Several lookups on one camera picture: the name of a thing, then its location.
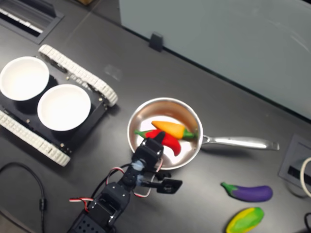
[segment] white wall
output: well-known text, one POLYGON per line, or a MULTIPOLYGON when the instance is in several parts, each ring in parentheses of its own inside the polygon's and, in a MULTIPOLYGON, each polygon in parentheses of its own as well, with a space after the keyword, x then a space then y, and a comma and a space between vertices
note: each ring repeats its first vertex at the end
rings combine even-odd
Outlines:
POLYGON ((122 25, 311 118, 311 5, 120 0, 122 25))

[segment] black table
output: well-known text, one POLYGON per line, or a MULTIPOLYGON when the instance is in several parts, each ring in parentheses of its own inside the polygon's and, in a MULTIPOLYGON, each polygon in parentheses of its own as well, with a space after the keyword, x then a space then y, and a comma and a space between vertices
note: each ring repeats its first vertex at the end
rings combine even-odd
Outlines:
MULTIPOLYGON (((281 150, 203 148, 191 163, 173 171, 173 177, 184 182, 177 194, 152 192, 146 199, 132 197, 117 221, 118 232, 217 233, 235 213, 252 206, 265 211, 264 220, 252 232, 303 232, 310 200, 293 196, 277 173, 292 135, 311 139, 310 124, 165 51, 148 48, 147 42, 77 4, 58 0, 55 6, 66 17, 43 43, 101 77, 117 92, 119 101, 65 168, 28 154, 19 140, 0 129, 0 166, 11 161, 25 163, 44 182, 49 201, 47 233, 66 232, 82 210, 81 203, 69 203, 70 197, 90 196, 111 167, 130 161, 128 120, 140 104, 156 97, 173 97, 189 104, 207 135, 266 138, 278 141, 281 150), (105 74, 107 65, 119 69, 121 79, 105 74), (223 181, 270 185, 274 197, 255 204, 234 200, 220 186, 223 181)), ((0 27, 0 68, 16 57, 36 54, 38 48, 0 27)), ((40 192, 32 177, 11 169, 0 176, 0 186, 0 206, 39 232, 40 192)))

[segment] purple eggplant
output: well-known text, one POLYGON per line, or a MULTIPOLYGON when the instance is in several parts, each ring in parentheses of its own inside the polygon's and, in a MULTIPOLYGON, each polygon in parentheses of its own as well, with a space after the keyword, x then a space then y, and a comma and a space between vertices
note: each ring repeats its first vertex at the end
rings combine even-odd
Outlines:
POLYGON ((269 186, 241 187, 231 184, 221 183, 228 195, 243 201, 262 202, 270 200, 273 196, 273 190, 269 186))

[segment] white bowl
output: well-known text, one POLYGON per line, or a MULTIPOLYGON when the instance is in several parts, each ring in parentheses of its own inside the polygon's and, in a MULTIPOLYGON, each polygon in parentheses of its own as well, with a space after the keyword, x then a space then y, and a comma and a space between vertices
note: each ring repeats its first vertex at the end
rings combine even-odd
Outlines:
POLYGON ((10 61, 0 73, 0 91, 12 100, 29 100, 39 95, 49 82, 47 65, 35 57, 10 61))
POLYGON ((68 131, 81 125, 90 109, 91 100, 85 90, 64 84, 44 93, 38 104, 38 116, 47 128, 68 131))

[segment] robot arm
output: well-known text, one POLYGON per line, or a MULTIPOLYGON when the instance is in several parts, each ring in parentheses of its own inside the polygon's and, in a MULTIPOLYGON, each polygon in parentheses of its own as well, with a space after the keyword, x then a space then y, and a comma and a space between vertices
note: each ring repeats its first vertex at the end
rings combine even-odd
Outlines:
POLYGON ((161 160, 165 136, 159 133, 154 139, 146 138, 132 156, 132 163, 116 183, 109 183, 73 223, 68 233, 111 233, 114 223, 127 207, 131 192, 137 185, 156 188, 158 193, 174 194, 182 181, 164 179, 162 183, 143 181, 147 171, 155 172, 155 165, 161 160))

